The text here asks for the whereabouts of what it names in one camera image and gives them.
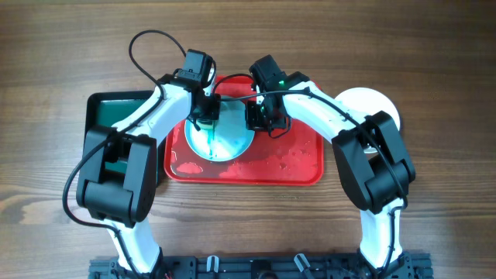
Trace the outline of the green yellow sponge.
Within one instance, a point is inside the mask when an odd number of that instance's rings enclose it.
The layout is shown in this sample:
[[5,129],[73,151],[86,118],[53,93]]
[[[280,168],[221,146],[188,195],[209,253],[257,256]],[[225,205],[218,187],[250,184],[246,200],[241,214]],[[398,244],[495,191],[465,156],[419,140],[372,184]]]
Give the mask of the green yellow sponge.
[[216,121],[211,119],[198,119],[196,123],[200,130],[211,131],[215,128]]

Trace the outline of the light blue plate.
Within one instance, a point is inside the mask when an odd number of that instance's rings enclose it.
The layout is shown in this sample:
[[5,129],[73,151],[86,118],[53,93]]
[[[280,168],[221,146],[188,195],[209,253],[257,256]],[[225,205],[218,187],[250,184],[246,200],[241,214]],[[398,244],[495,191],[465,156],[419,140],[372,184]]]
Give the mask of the light blue plate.
[[246,127],[245,111],[242,101],[222,102],[219,119],[211,129],[197,131],[186,121],[184,135],[189,147],[201,158],[213,162],[236,159],[250,147],[255,136]]

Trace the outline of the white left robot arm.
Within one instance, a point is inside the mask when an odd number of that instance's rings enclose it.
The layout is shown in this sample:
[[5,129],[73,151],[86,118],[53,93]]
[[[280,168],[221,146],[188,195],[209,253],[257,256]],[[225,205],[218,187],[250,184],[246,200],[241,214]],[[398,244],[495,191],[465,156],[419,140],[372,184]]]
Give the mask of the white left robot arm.
[[78,179],[76,200],[95,219],[92,225],[113,237],[119,252],[116,276],[167,276],[147,219],[157,186],[157,151],[179,122],[197,119],[200,101],[219,100],[214,84],[166,75],[154,91],[131,94],[144,102],[126,118],[86,132],[83,157],[70,177]]

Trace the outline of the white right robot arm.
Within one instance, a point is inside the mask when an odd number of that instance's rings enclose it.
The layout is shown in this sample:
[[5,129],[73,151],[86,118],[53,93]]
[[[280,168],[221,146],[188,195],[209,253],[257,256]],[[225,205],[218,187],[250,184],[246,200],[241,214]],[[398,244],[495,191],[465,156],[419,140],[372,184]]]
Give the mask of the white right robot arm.
[[381,108],[386,97],[368,101],[375,107],[368,112],[335,100],[313,81],[278,81],[273,88],[256,83],[253,91],[266,110],[281,110],[332,144],[342,188],[360,210],[360,257],[373,275],[392,273],[403,254],[400,215],[415,167],[394,118]]

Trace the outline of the black tray with green water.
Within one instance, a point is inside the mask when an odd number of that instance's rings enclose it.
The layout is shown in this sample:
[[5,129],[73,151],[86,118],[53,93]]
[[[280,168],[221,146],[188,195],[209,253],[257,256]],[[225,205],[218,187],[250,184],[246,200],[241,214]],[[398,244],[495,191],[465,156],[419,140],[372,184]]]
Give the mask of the black tray with green water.
[[[84,128],[84,137],[88,130],[93,126],[110,127],[119,122],[133,112],[135,112],[151,95],[153,91],[116,91],[116,92],[99,92],[88,97],[86,107],[86,119]],[[164,177],[163,167],[164,143],[157,148],[157,187],[160,180]],[[126,172],[127,162],[117,161],[115,163],[105,163],[105,169],[116,173],[124,174]]]

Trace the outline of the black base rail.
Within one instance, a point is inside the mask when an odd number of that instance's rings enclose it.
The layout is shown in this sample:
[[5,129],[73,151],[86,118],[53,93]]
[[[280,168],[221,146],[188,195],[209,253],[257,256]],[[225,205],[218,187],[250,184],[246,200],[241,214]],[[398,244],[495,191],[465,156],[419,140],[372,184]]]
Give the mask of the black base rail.
[[[378,278],[358,253],[293,257],[163,257],[154,274],[143,278]],[[91,260],[88,278],[137,278],[116,257]],[[433,277],[427,253],[403,252],[385,278]]]

